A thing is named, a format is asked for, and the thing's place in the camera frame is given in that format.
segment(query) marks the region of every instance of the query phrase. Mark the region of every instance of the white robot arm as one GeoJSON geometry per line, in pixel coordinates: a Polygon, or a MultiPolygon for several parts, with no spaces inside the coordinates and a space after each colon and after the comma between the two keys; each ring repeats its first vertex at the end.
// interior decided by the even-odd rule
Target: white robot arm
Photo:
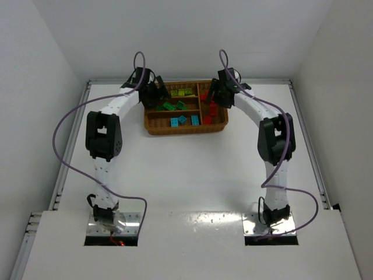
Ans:
{"type": "MultiPolygon", "coordinates": [[[[235,77],[233,68],[229,69],[231,76],[235,77]]],[[[258,152],[265,162],[266,176],[269,178],[275,171],[277,164],[284,152],[286,143],[286,124],[284,116],[274,108],[257,101],[251,87],[242,84],[248,94],[240,92],[237,84],[227,75],[226,70],[218,71],[219,80],[212,79],[209,90],[208,101],[213,98],[219,106],[225,108],[236,108],[242,110],[259,128],[258,152]]],[[[287,166],[295,151],[295,136],[293,127],[293,118],[288,113],[286,118],[290,127],[290,141],[286,156],[278,171],[267,182],[273,186],[287,187],[287,166]]],[[[266,196],[263,206],[263,218],[265,223],[270,226],[281,219],[287,219],[290,215],[290,207],[287,200],[285,189],[266,188],[266,196]]]]}
{"type": "MultiPolygon", "coordinates": [[[[137,67],[136,75],[132,76],[124,83],[119,91],[121,97],[113,99],[100,111],[91,111],[87,115],[86,127],[86,149],[94,160],[95,177],[103,185],[107,186],[113,193],[117,193],[117,185],[114,170],[116,168],[116,157],[122,149],[121,121],[130,109],[142,102],[144,107],[154,107],[160,100],[168,98],[168,92],[162,78],[154,77],[157,81],[151,80],[151,70],[145,69],[144,80],[138,85],[139,77],[143,68],[137,67]]],[[[109,193],[102,186],[97,185],[96,194],[87,197],[89,204],[93,208],[93,216],[104,228],[111,232],[122,230],[119,217],[118,202],[115,195],[109,193]]]]}
{"type": "MultiPolygon", "coordinates": [[[[247,90],[251,95],[254,96],[252,90],[247,90]]],[[[234,95],[234,105],[236,108],[243,111],[259,128],[261,121],[264,119],[277,118],[279,112],[276,112],[274,109],[269,108],[245,95],[243,92],[239,92],[234,95]]],[[[286,175],[287,175],[287,165],[288,162],[285,160],[281,165],[279,171],[273,176],[273,178],[268,182],[271,185],[286,187],[286,175]]],[[[266,177],[269,177],[274,171],[275,167],[270,162],[265,162],[266,167],[266,177]]],[[[270,210],[283,209],[288,205],[286,190],[281,190],[278,188],[267,188],[265,204],[270,210]]]]}

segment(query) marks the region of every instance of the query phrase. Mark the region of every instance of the metal base plate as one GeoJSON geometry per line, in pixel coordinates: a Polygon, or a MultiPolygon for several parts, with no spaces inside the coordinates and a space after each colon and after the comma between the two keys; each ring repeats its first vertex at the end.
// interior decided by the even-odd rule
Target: metal base plate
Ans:
{"type": "Polygon", "coordinates": [[[290,213],[288,219],[282,219],[270,227],[260,223],[258,213],[244,213],[242,214],[242,224],[244,226],[246,245],[298,245],[297,232],[286,233],[281,236],[270,236],[295,229],[292,213],[290,213]],[[269,236],[269,238],[258,239],[261,236],[269,236]]]}
{"type": "Polygon", "coordinates": [[[126,246],[137,246],[138,231],[141,221],[141,213],[126,212],[119,213],[118,226],[116,231],[110,236],[110,230],[96,222],[93,214],[90,215],[85,246],[115,246],[112,242],[123,242],[126,246]]]}
{"type": "MultiPolygon", "coordinates": [[[[124,236],[131,237],[137,236],[141,221],[141,213],[120,213],[119,223],[121,231],[115,232],[113,236],[124,236]]],[[[89,216],[88,227],[86,236],[108,236],[110,237],[110,231],[103,228],[101,224],[95,222],[93,214],[89,216]]]]}

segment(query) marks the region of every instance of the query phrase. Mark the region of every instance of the purple cable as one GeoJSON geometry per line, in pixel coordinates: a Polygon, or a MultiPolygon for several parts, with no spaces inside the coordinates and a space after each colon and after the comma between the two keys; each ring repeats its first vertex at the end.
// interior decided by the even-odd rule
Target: purple cable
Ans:
{"type": "Polygon", "coordinates": [[[299,189],[296,189],[296,188],[287,188],[287,187],[281,187],[279,185],[267,185],[267,183],[273,178],[273,176],[277,173],[277,171],[279,171],[282,163],[284,162],[285,160],[285,156],[286,156],[286,152],[287,152],[287,149],[289,147],[289,143],[290,143],[290,124],[289,124],[289,120],[286,116],[286,113],[284,110],[282,110],[282,108],[280,108],[278,105],[274,104],[274,103],[271,103],[269,101],[266,101],[264,99],[260,99],[260,98],[257,98],[251,94],[249,94],[241,85],[240,83],[237,82],[237,80],[235,79],[235,77],[233,77],[233,75],[229,72],[228,70],[228,55],[227,55],[227,52],[225,50],[220,50],[219,51],[219,57],[220,57],[220,61],[221,63],[223,64],[224,66],[224,69],[226,70],[227,74],[229,75],[229,77],[232,79],[232,81],[234,81],[234,83],[238,86],[238,88],[240,90],[242,90],[242,92],[244,92],[248,97],[250,98],[253,98],[259,102],[262,102],[262,103],[265,103],[267,105],[270,105],[271,107],[274,107],[276,109],[278,109],[281,114],[283,115],[284,117],[284,120],[285,120],[285,125],[286,125],[286,141],[285,141],[285,147],[284,147],[284,151],[283,153],[281,154],[281,157],[280,157],[280,160],[276,166],[276,168],[273,170],[273,172],[271,173],[271,175],[268,176],[268,178],[262,183],[261,187],[262,188],[280,188],[280,189],[284,189],[284,190],[287,190],[287,191],[295,191],[295,192],[298,192],[298,193],[304,193],[304,194],[307,194],[309,195],[316,203],[316,210],[315,210],[315,213],[314,215],[312,216],[312,218],[310,220],[308,220],[308,222],[304,223],[303,225],[299,226],[299,227],[296,227],[295,229],[293,230],[290,230],[288,232],[283,232],[283,233],[279,233],[279,234],[271,234],[271,235],[265,235],[265,236],[260,236],[258,238],[259,239],[267,239],[267,238],[272,238],[272,237],[276,237],[276,236],[281,236],[281,235],[284,235],[284,234],[288,234],[288,233],[291,233],[291,232],[295,232],[297,230],[300,230],[306,226],[308,226],[310,223],[312,223],[314,221],[314,219],[316,218],[317,214],[319,213],[319,204],[317,202],[317,199],[315,198],[315,196],[313,194],[311,194],[310,192],[308,191],[304,191],[304,190],[299,190],[299,189]],[[226,63],[224,63],[224,59],[223,59],[223,56],[222,54],[225,55],[226,57],[226,63]]]}
{"type": "Polygon", "coordinates": [[[136,57],[138,55],[141,55],[142,56],[142,59],[143,59],[143,71],[141,73],[141,77],[140,77],[140,81],[139,83],[135,86],[134,89],[130,90],[129,92],[127,93],[124,93],[124,94],[114,94],[114,95],[108,95],[108,96],[103,96],[103,97],[99,97],[99,98],[95,98],[95,99],[92,99],[92,100],[89,100],[89,101],[86,101],[86,102],[83,102],[83,103],[80,103],[78,106],[74,107],[73,109],[71,109],[70,111],[68,111],[63,117],[62,119],[59,121],[59,123],[57,124],[56,128],[54,129],[54,132],[53,132],[53,138],[52,138],[52,145],[53,145],[53,151],[56,155],[56,157],[58,158],[58,160],[63,164],[65,165],[66,167],[74,170],[75,172],[78,172],[79,174],[81,175],[84,175],[86,176],[87,178],[95,181],[97,184],[99,184],[100,186],[103,187],[104,190],[106,190],[108,193],[116,196],[116,197],[119,197],[119,198],[124,198],[126,200],[141,200],[145,203],[145,207],[144,207],[144,214],[142,216],[142,219],[141,219],[141,223],[139,225],[139,230],[138,230],[138,236],[140,235],[140,231],[141,231],[141,228],[142,228],[142,225],[143,225],[143,222],[144,222],[144,218],[145,218],[145,215],[146,215],[146,210],[147,210],[147,201],[145,198],[142,198],[142,197],[128,197],[126,195],[121,195],[121,194],[117,194],[115,192],[113,192],[111,189],[109,189],[106,185],[104,185],[102,182],[100,182],[98,179],[94,178],[93,176],[91,176],[90,174],[87,174],[85,173],[84,171],[81,171],[73,166],[71,166],[69,163],[67,163],[66,161],[64,161],[64,159],[62,158],[62,156],[57,152],[57,148],[56,148],[56,135],[57,135],[57,132],[61,126],[61,124],[63,123],[63,121],[66,120],[66,118],[72,114],[74,111],[76,111],[77,109],[89,104],[89,103],[92,103],[92,102],[96,102],[96,101],[99,101],[99,100],[103,100],[103,99],[109,99],[109,98],[115,98],[115,97],[121,97],[123,95],[129,95],[133,92],[135,92],[139,85],[141,85],[142,83],[142,80],[144,79],[144,75],[145,75],[145,56],[144,56],[144,53],[142,53],[141,51],[138,51],[136,54],[135,54],[135,57],[133,59],[133,65],[136,66],[135,62],[136,62],[136,57]]]}

